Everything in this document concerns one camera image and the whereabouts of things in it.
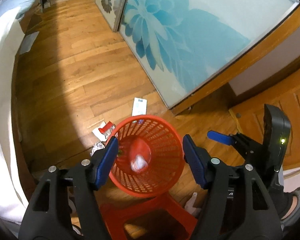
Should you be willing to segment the red white wrapper on floor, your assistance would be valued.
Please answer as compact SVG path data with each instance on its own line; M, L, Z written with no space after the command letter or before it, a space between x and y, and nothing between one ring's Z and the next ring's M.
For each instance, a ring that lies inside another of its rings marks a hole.
M92 133L101 142L106 142L112 131L115 129L115 124L111 121L102 121L96 128L92 130Z

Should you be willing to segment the floral sliding wardrobe door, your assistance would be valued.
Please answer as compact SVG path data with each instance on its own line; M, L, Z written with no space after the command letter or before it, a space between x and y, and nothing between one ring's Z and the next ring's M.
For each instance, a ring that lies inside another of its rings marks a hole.
M95 0L174 107L248 51L299 0Z

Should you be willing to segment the red plastic stool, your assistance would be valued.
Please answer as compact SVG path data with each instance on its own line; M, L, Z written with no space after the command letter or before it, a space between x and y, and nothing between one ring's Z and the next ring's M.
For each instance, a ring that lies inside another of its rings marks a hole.
M169 193L122 209L103 204L100 211L112 239L132 239L128 224L145 230L137 239L189 239L197 224Z

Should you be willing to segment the red plastic trash basket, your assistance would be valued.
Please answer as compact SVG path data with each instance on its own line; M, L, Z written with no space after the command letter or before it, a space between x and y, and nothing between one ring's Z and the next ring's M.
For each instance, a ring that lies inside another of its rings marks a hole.
M125 193L152 198L167 192L184 169L181 137L166 120L154 115L131 116L112 131L119 152L109 172Z

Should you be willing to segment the white paper ball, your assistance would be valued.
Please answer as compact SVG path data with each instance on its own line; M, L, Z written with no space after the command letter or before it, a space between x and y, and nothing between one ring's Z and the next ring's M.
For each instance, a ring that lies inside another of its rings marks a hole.
M91 149L90 156L92 157L96 151L102 150L104 148L105 148L105 145L103 142L99 141L99 142L95 143Z

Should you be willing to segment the grey slipper on foot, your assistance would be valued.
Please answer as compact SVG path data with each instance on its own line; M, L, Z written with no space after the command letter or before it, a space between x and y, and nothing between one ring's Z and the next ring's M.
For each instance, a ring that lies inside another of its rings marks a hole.
M292 204L287 213L281 218L281 228L293 226L300 219L300 187L290 193Z

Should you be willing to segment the white paper card on floor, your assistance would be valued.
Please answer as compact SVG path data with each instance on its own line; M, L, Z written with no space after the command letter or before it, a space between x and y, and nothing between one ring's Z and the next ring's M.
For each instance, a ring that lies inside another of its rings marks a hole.
M142 98L134 98L132 107L132 116L146 115L147 100Z

